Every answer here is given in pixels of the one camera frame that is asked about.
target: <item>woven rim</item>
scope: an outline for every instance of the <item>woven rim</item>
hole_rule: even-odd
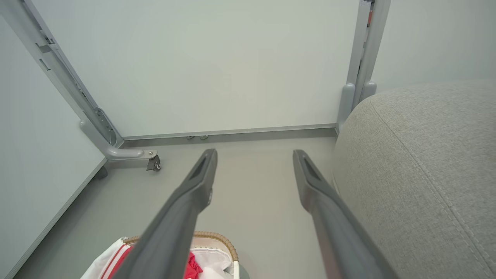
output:
[[[231,257],[233,257],[233,262],[238,261],[238,254],[236,253],[236,249],[234,248],[233,244],[229,241],[229,239],[227,239],[227,237],[223,236],[222,234],[216,232],[210,232],[210,231],[196,231],[194,232],[193,237],[211,238],[224,243],[227,249],[229,249],[229,252],[231,253]],[[133,236],[131,238],[125,239],[123,242],[129,245],[136,243],[138,240],[139,240],[139,236]]]

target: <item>floor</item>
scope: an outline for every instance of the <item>floor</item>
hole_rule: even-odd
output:
[[[79,278],[122,236],[143,232],[201,153],[218,151],[211,204],[195,230],[223,234],[239,255],[242,279],[324,278],[311,216],[300,205],[292,151],[303,149],[330,181],[330,129],[127,142],[157,149],[159,172],[143,161],[109,162],[70,206],[15,278]]]

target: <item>red stripe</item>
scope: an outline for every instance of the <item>red stripe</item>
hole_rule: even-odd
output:
[[[124,246],[125,246],[125,244],[123,244],[123,245],[119,248],[119,250],[117,250],[117,252],[115,253],[115,255],[114,255],[114,257],[112,258],[112,260],[111,260],[111,261],[109,261],[109,264],[107,265],[107,268],[105,269],[105,271],[102,273],[102,277],[101,277],[100,279],[102,279],[102,278],[103,278],[103,276],[105,276],[105,273],[107,273],[107,270],[108,270],[108,269],[109,269],[109,267],[110,267],[110,263],[112,263],[112,262],[114,261],[114,259],[116,258],[117,254],[119,253],[119,251],[120,251],[122,248],[124,248]]]
[[[129,247],[127,250],[125,250],[124,253],[121,255],[121,257],[119,258],[119,260],[116,262],[116,265],[112,269],[112,272],[109,275],[109,279],[112,278],[112,276],[114,276],[114,273],[115,272],[117,272],[117,270],[121,266],[121,264],[124,261],[124,259],[126,258],[126,256],[129,254],[129,252],[131,252],[131,249],[132,249],[132,246]]]

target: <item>fabric upholstery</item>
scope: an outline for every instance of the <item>fabric upholstery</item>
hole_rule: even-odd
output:
[[[341,197],[400,278],[495,277],[496,81],[367,98],[334,157]]]

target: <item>white partition wall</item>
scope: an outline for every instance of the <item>white partition wall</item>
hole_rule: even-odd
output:
[[[391,0],[372,73],[377,92],[496,78],[495,26],[494,0]]]
[[[104,162],[0,15],[0,278],[12,278]]]
[[[26,2],[124,138],[336,123],[359,4]]]

